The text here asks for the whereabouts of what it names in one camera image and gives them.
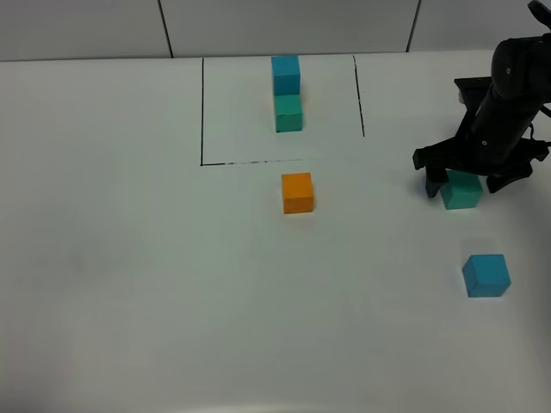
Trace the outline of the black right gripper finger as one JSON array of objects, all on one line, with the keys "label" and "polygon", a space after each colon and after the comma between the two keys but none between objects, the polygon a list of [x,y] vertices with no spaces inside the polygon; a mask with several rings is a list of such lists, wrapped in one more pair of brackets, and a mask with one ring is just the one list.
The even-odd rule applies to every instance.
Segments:
[{"label": "black right gripper finger", "polygon": [[491,194],[497,193],[507,185],[528,178],[533,173],[530,162],[519,165],[505,171],[494,173],[486,178],[486,185]]},{"label": "black right gripper finger", "polygon": [[449,176],[445,168],[425,168],[425,191],[429,199],[436,197],[440,189],[449,182]]}]

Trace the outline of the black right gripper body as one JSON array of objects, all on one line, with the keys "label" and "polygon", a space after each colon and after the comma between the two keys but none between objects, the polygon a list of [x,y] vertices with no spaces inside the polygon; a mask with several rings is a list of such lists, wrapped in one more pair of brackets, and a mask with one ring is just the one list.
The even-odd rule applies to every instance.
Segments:
[{"label": "black right gripper body", "polygon": [[414,167],[496,173],[549,102],[550,39],[504,40],[492,56],[491,82],[469,125],[452,139],[415,150]]}]

